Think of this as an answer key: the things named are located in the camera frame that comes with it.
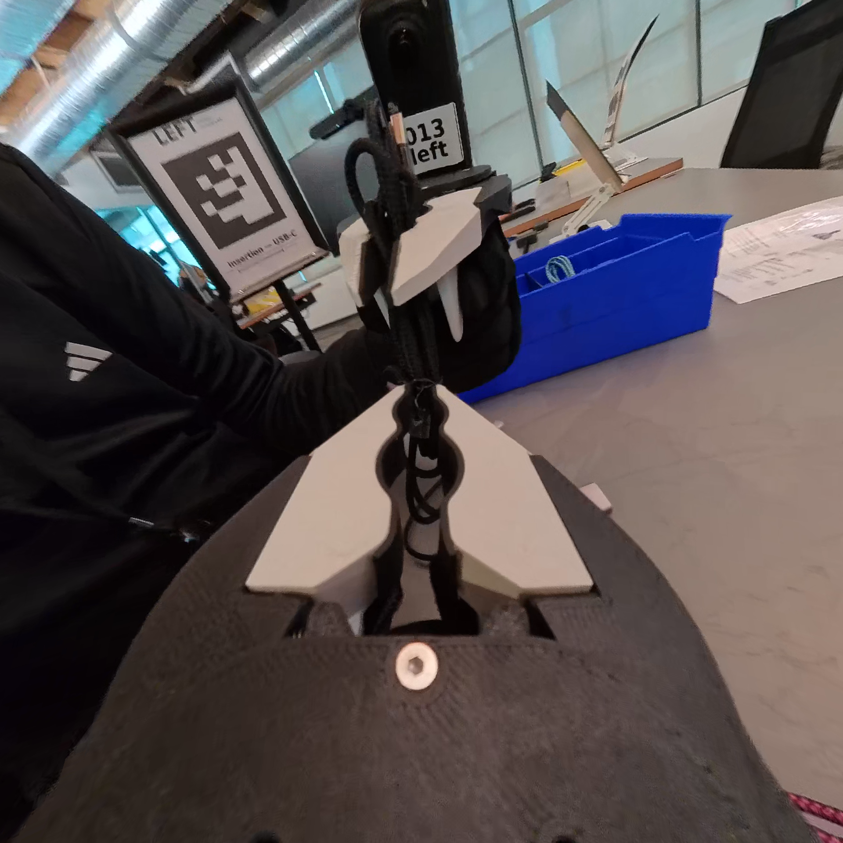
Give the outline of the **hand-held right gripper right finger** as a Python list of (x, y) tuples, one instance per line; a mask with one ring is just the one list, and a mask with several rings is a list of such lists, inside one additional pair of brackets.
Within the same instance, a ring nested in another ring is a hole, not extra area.
[(443, 537), (457, 557), (458, 589), (476, 609), (583, 595), (594, 580), (532, 454), (445, 387), (441, 432), (456, 452)]

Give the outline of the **person's left hand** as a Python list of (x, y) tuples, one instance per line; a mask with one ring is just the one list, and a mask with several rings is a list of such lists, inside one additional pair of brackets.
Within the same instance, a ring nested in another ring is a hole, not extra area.
[(455, 339), (436, 290), (392, 308), (386, 335), (397, 353), (388, 385), (425, 380), (459, 395), (503, 374), (518, 354), (521, 305), (514, 261), (494, 216), (480, 245), (457, 267), (461, 338)]

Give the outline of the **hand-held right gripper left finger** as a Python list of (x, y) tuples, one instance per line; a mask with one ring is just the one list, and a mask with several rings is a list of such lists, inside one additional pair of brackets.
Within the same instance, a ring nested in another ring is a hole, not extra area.
[(393, 520), (378, 458), (397, 433), (403, 396), (392, 389), (311, 453), (245, 580), (249, 592), (335, 603), (349, 616), (373, 602), (373, 559)]

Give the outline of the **framed marker sign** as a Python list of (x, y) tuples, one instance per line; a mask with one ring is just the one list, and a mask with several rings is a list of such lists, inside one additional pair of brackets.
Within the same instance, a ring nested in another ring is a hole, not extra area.
[(310, 205), (239, 79), (114, 121), (107, 136), (227, 301), (328, 255)]

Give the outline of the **wooden board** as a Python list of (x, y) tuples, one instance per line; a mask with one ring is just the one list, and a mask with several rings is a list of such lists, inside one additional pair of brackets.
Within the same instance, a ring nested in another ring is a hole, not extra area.
[(623, 191), (624, 182), (616, 169), (609, 163), (598, 144), (586, 131), (574, 112), (561, 97), (559, 92), (547, 80), (545, 82), (545, 100), (553, 112), (562, 130), (572, 142), (580, 157), (593, 171), (600, 184), (607, 184), (613, 194)]

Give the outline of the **black mesh office chair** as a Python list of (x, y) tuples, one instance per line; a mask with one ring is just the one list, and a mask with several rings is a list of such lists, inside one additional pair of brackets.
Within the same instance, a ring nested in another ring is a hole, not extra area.
[(841, 93), (841, 1), (768, 21), (720, 167), (819, 169)]

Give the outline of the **white blue printed leaflet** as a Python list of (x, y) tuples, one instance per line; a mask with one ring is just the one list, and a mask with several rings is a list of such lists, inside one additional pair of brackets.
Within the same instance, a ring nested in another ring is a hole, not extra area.
[(726, 230), (714, 290), (736, 304), (842, 276), (842, 198)]

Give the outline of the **black video bar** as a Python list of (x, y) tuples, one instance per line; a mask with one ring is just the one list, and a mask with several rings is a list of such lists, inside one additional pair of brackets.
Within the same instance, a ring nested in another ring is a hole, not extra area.
[(365, 121), (365, 110), (352, 102), (350, 108), (335, 111), (311, 126), (309, 135), (314, 141), (325, 140), (358, 121)]

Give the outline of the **wood-edged side table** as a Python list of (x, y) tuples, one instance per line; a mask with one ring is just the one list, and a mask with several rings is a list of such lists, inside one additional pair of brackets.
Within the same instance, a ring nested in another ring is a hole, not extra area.
[[(682, 169), (684, 161), (681, 157), (647, 159), (634, 163), (629, 175), (624, 175), (624, 187), (622, 192), (636, 189), (644, 184), (649, 184), (668, 174), (673, 174)], [(566, 205), (558, 205), (548, 210), (536, 209), (534, 213), (525, 216), (503, 216), (501, 227), (507, 238), (517, 238), (533, 230), (536, 225), (553, 223), (571, 214), (575, 214), (587, 203), (590, 193), (572, 199)]]

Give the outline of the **white tablet stand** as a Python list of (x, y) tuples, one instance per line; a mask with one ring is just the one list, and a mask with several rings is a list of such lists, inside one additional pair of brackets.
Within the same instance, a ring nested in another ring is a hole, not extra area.
[(631, 170), (639, 163), (648, 160), (648, 156), (635, 153), (617, 143), (604, 148), (602, 153), (614, 170), (615, 176), (612, 179), (604, 180), (587, 198), (585, 204), (567, 219), (562, 232), (553, 240), (554, 242), (587, 230), (598, 211), (606, 205), (609, 199), (620, 194), (627, 187), (633, 177)]

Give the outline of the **person's left forearm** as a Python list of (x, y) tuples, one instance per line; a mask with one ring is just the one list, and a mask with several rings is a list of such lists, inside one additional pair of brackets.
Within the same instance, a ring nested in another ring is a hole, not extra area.
[(307, 361), (266, 364), (254, 384), (264, 443), (289, 458), (312, 452), (389, 392), (396, 363), (386, 335), (359, 329)]

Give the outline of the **blue plastic bin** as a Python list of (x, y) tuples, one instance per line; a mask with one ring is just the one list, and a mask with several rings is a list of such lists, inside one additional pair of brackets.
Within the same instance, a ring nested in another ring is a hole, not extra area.
[(515, 259), (522, 341), (468, 404), (705, 330), (729, 214), (624, 214)]

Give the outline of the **silver ventilation duct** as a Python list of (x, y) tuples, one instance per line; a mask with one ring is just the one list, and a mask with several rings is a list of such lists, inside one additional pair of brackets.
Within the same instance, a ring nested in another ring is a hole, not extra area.
[(303, 2), (240, 61), (250, 89), (268, 90), (308, 75), (357, 37), (358, 1)]
[(46, 171), (62, 169), (229, 5), (110, 2), (4, 142)]

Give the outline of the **large black monitor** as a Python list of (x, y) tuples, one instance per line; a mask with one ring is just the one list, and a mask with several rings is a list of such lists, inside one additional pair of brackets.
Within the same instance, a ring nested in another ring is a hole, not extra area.
[(288, 160), (292, 176), (332, 251), (339, 249), (338, 230), (346, 220), (358, 217), (345, 177), (346, 151), (353, 139), (337, 134), (317, 140)]

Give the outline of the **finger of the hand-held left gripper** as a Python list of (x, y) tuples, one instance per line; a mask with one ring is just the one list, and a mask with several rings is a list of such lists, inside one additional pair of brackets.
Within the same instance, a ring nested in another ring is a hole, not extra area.
[(437, 284), (481, 242), (479, 187), (440, 195), (401, 234), (392, 262), (389, 296), (401, 307)]
[(359, 216), (343, 220), (338, 227), (338, 244), (346, 285), (364, 326), (390, 330), (390, 266), (364, 220)]

